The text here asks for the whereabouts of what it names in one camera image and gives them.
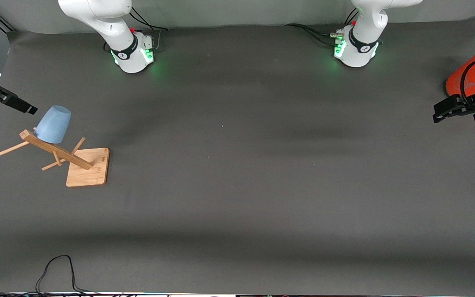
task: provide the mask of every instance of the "wooden base board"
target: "wooden base board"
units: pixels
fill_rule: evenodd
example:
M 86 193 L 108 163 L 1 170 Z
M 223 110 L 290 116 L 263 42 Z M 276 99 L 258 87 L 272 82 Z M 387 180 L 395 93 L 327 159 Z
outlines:
M 106 183 L 109 165 L 109 149 L 107 147 L 77 150 L 74 154 L 93 164 L 93 167 L 85 170 L 70 163 L 66 186 L 98 186 Z

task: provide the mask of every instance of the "gray fabric backdrop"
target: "gray fabric backdrop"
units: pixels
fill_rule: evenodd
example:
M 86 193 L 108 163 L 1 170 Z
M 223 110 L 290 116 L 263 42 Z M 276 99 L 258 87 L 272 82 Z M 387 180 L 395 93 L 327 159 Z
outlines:
M 475 124 L 431 118 L 475 19 L 383 39 L 349 69 L 298 28 L 172 30 L 128 75 L 98 34 L 14 36 L 0 83 L 40 111 L 0 104 L 0 150 L 59 104 L 62 146 L 111 169 L 71 189 L 38 148 L 0 156 L 0 291 L 68 253 L 89 290 L 475 295 Z

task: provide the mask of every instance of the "wooden stick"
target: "wooden stick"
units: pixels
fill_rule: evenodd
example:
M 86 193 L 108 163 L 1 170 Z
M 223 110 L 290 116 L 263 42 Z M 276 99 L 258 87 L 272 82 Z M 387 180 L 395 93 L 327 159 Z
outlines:
M 85 141 L 85 137 L 82 137 L 82 139 L 80 139 L 80 141 L 78 141 L 78 144 L 74 147 L 73 151 L 71 152 L 71 155 L 74 155 L 74 153 L 82 146 L 82 143 Z M 66 159 L 62 159 L 60 160 L 61 163 L 64 163 L 66 162 Z M 56 165 L 58 165 L 58 163 L 54 162 L 54 163 L 51 163 L 45 167 L 42 167 L 42 171 L 46 171 L 47 169 L 49 168 L 53 168 L 55 167 Z
M 58 164 L 58 166 L 61 166 L 62 162 L 60 162 L 60 158 L 58 158 L 58 154 L 56 153 L 56 151 L 52 151 L 52 154 L 54 155 L 54 158 L 56 160 L 56 164 Z
M 82 137 L 80 141 L 78 141 L 77 145 L 73 148 L 73 151 L 71 152 L 71 155 L 74 155 L 76 151 L 82 146 L 82 143 L 85 141 L 85 137 Z
M 28 145 L 28 144 L 29 144 L 28 141 L 23 141 L 22 143 L 20 143 L 18 145 L 15 145 L 13 147 L 9 147 L 8 149 L 6 149 L 4 151 L 0 151 L 0 156 L 3 156 L 4 154 L 8 154 L 11 151 L 15 151 L 15 150 L 19 149 L 20 147 L 23 147 L 23 146 Z
M 60 163 L 64 163 L 64 162 L 66 162 L 66 159 L 60 159 Z M 47 166 L 45 166 L 45 167 L 42 167 L 41 170 L 42 170 L 42 171 L 46 171 L 47 169 L 53 168 L 53 167 L 55 167 L 56 165 L 58 165 L 58 163 L 54 162 L 54 163 L 51 163 L 51 164 L 49 164 L 49 165 L 47 165 Z
M 45 141 L 42 141 L 41 139 L 38 139 L 34 134 L 32 134 L 29 130 L 23 130 L 20 134 L 19 137 L 23 139 L 24 141 L 28 141 L 31 144 L 39 147 L 42 150 L 48 151 L 49 153 L 52 153 L 53 151 L 56 151 L 58 153 L 58 156 L 61 158 L 64 158 L 68 160 L 69 162 L 85 169 L 89 170 L 91 167 L 93 167 L 93 164 L 87 162 L 86 160 L 83 160 L 83 158 L 80 158 L 78 156 L 71 155 L 68 151 L 64 150 L 63 148 L 59 147 L 58 145 L 54 145 L 51 143 L 47 143 Z

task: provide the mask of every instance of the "light blue plastic cup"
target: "light blue plastic cup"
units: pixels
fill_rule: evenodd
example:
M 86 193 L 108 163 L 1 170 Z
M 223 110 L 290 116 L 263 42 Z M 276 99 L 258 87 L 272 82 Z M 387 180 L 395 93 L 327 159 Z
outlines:
M 60 143 L 66 135 L 70 121 L 71 111 L 63 106 L 54 105 L 40 120 L 34 134 L 45 142 Z

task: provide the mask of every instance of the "green led light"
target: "green led light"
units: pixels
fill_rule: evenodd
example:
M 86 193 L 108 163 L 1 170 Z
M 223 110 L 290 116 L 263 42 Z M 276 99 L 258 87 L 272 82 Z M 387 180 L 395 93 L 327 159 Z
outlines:
M 113 51 L 110 51 L 110 52 L 111 52 L 111 55 L 113 56 L 113 59 L 115 59 L 115 64 L 118 65 L 117 57 L 115 56 L 115 54 L 113 53 Z
M 346 41 L 343 40 L 339 45 L 337 45 L 337 49 L 335 50 L 335 56 L 337 58 L 340 58 L 345 48 L 346 48 Z
M 375 49 L 373 50 L 373 53 L 371 54 L 371 57 L 373 58 L 375 56 L 375 53 L 377 53 L 377 47 L 379 47 L 379 43 L 375 45 Z
M 151 49 L 140 49 L 140 52 L 142 53 L 144 60 L 146 60 L 148 64 L 153 62 L 153 56 L 151 55 L 150 51 Z

